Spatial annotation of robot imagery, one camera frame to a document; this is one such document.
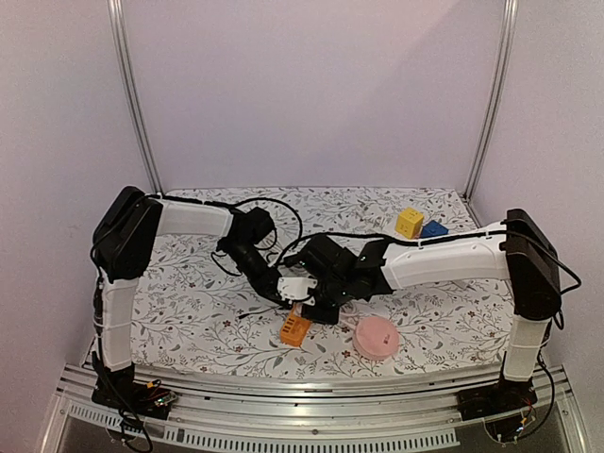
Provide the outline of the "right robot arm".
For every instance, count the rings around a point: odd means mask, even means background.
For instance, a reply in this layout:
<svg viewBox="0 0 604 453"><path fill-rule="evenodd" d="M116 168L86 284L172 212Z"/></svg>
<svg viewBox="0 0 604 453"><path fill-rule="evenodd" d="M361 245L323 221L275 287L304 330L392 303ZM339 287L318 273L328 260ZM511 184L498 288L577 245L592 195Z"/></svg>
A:
<svg viewBox="0 0 604 453"><path fill-rule="evenodd" d="M453 280L506 280L514 306L502 379L488 392L495 411L508 411L525 393L547 325L562 307L561 263L547 237L523 210L508 210L498 223L462 234L403 241L368 234L359 253L336 243L337 233L303 238L303 247L283 258L306 277L280 277L288 302L340 307L408 287Z"/></svg>

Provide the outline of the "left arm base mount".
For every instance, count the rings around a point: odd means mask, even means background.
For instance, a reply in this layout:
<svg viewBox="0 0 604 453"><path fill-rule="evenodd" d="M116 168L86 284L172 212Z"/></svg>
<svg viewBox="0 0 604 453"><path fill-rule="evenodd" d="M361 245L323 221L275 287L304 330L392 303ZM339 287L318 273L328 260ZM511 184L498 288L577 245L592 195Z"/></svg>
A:
<svg viewBox="0 0 604 453"><path fill-rule="evenodd" d="M92 401L98 405L139 416L166 420L178 396L158 381L141 384L127 373L108 373L99 377Z"/></svg>

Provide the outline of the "orange power strip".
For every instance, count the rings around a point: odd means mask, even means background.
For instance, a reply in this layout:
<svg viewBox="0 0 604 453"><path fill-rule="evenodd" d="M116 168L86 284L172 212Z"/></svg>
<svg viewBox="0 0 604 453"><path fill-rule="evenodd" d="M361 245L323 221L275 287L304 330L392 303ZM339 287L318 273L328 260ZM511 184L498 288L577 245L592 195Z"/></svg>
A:
<svg viewBox="0 0 604 453"><path fill-rule="evenodd" d="M302 317L300 304L294 304L279 332L283 344L299 347L307 336L311 321Z"/></svg>

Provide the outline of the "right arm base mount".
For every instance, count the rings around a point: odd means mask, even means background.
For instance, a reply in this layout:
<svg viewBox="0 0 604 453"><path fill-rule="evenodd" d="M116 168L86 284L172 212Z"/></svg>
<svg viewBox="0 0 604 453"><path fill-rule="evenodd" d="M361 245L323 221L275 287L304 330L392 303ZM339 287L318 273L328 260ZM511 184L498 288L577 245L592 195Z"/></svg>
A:
<svg viewBox="0 0 604 453"><path fill-rule="evenodd" d="M500 444L515 443L534 420L537 395L532 379L519 382L500 377L494 384L456 393L457 410L463 421L484 420L487 434Z"/></svg>

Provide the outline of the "yellow cube socket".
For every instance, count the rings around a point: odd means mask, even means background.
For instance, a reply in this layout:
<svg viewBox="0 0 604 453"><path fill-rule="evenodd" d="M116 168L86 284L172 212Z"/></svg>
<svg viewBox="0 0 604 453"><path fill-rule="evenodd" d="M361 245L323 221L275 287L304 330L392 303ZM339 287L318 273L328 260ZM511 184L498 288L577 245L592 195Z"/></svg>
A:
<svg viewBox="0 0 604 453"><path fill-rule="evenodd" d="M394 230L407 239L415 239L421 234L424 214L414 208L405 208L396 219Z"/></svg>

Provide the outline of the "blue cube socket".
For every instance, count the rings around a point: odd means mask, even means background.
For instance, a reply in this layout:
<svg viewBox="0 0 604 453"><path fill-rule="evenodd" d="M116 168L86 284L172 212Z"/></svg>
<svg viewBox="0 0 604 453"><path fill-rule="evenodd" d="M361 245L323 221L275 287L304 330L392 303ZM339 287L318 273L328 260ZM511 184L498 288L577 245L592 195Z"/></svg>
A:
<svg viewBox="0 0 604 453"><path fill-rule="evenodd" d="M449 230L447 227L443 226L437 221L432 220L422 227L420 238L426 239L445 236L448 234L448 232Z"/></svg>

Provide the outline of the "black adapter with cable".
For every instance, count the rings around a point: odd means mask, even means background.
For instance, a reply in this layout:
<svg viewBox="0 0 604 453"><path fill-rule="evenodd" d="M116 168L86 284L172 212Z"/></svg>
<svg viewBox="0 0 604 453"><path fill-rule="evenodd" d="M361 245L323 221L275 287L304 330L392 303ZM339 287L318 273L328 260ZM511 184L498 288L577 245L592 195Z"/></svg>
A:
<svg viewBox="0 0 604 453"><path fill-rule="evenodd" d="M290 306L288 304L285 304L285 305L279 305L279 304L277 304L277 305L274 305L274 306L271 306L271 307L268 307L268 308L265 308L265 309L262 309L262 310L252 310L252 311L240 314L240 315L238 315L238 319L239 320L243 320L243 319L245 319L247 317L261 315L261 314L264 314L264 313L266 313L268 311L286 310L289 307Z"/></svg>

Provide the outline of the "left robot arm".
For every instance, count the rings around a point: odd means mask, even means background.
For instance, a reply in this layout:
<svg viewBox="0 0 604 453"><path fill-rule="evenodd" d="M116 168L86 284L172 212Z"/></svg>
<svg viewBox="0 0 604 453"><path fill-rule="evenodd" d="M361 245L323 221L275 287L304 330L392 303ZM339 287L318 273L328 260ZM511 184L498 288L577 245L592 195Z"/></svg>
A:
<svg viewBox="0 0 604 453"><path fill-rule="evenodd" d="M284 307L277 291L281 275L260 252L260 243L275 230L271 214L260 207L241 210L222 202L148 194L123 188L92 235L90 258L97 280L93 325L95 356L103 370L121 372L132 365L130 337L135 295L153 258L158 239L211 237L253 291Z"/></svg>

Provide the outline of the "pink round power strip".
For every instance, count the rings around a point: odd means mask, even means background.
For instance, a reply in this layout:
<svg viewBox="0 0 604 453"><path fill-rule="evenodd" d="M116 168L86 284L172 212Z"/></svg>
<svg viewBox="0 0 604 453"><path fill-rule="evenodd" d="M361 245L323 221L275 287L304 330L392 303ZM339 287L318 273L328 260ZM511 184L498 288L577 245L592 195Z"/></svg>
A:
<svg viewBox="0 0 604 453"><path fill-rule="evenodd" d="M352 343L363 358L385 361L397 353L400 337L391 321L380 316L370 316L359 320L353 332Z"/></svg>

